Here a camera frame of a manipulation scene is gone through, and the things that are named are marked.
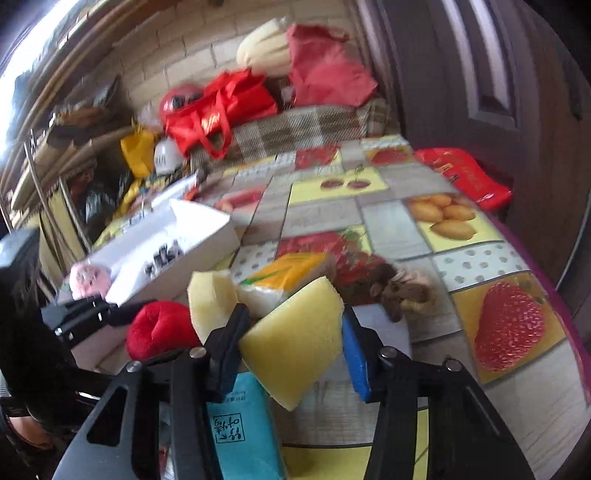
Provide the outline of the person's left hand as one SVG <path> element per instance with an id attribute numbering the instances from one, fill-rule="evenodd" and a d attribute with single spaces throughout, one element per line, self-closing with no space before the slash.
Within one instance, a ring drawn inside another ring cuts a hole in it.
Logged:
<path id="1" fill-rule="evenodd" d="M 54 447 L 51 436 L 33 417 L 8 417 L 7 423 L 17 437 L 28 445 L 41 450 Z"/>

